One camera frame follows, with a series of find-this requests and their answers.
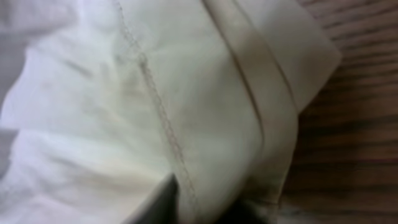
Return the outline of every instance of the wooden surface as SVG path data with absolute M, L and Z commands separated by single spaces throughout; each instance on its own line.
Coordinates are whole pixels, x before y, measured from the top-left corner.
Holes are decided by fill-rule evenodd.
M 398 223 L 398 0 L 301 0 L 344 59 L 300 118 L 280 224 Z

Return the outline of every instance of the stitch line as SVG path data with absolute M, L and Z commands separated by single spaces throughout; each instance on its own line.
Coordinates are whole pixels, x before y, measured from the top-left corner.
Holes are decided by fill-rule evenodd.
M 123 14 L 123 8 L 118 0 L 112 0 L 113 4 L 116 6 L 118 10 L 118 14 L 120 17 L 121 25 L 123 26 L 123 35 L 124 38 L 130 43 L 131 47 L 134 47 L 138 51 L 138 62 L 140 69 L 142 70 L 144 80 L 146 81 L 147 86 L 149 87 L 150 94 L 152 95 L 152 99 L 154 100 L 154 103 L 156 105 L 158 114 L 160 116 L 160 121 L 162 123 L 162 127 L 166 133 L 167 140 L 172 147 L 172 152 L 174 155 L 174 158 L 178 162 L 180 166 L 180 170 L 182 171 L 183 175 L 183 180 L 184 180 L 184 185 L 188 187 L 188 199 L 190 201 L 191 207 L 195 213 L 196 216 L 196 221 L 198 223 L 201 223 L 201 212 L 200 212 L 200 207 L 198 203 L 197 196 L 195 194 L 195 188 L 193 186 L 193 182 L 189 176 L 189 172 L 186 168 L 185 161 L 183 159 L 183 154 L 182 154 L 182 148 L 180 144 L 177 141 L 177 138 L 174 134 L 174 131 L 172 129 L 171 122 L 167 116 L 167 112 L 165 110 L 165 107 L 163 105 L 162 99 L 159 95 L 159 92 L 157 91 L 157 87 L 154 81 L 154 77 L 152 75 L 152 71 L 150 70 L 148 66 L 148 58 L 141 49 L 141 46 L 139 45 L 138 41 L 133 37 L 131 34 L 130 30 L 128 29 L 124 14 Z

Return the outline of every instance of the dark brown wood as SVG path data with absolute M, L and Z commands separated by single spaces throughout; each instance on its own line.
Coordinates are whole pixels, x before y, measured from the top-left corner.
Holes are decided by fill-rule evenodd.
M 343 61 L 300 117 L 280 223 L 398 223 L 398 0 L 300 3 Z

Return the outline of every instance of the beige fabric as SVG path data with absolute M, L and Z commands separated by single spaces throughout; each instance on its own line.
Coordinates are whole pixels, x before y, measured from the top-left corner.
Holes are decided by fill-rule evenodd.
M 340 59 L 297 3 L 52 7 L 64 4 L 70 13 L 30 42 L 3 106 L 1 124 L 20 134 L 0 189 L 0 220 L 119 223 L 129 211 L 138 215 L 171 173 L 181 223 L 215 221 L 242 190 L 276 208 L 298 111 Z M 22 175 L 28 170 L 34 175 Z M 82 197 L 88 192 L 97 194 Z M 114 212 L 104 212 L 104 202 Z M 274 209 L 261 211 L 269 218 Z

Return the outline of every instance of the cream-colored fabric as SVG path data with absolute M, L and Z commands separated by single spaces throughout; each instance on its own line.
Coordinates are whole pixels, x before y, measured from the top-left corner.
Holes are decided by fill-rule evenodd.
M 33 16 L 41 35 L 0 29 L 29 40 L 1 115 L 19 135 L 0 221 L 120 223 L 170 174 L 180 223 L 215 221 L 242 190 L 275 208 L 298 112 L 340 59 L 296 2 L 46 3 L 67 13 Z

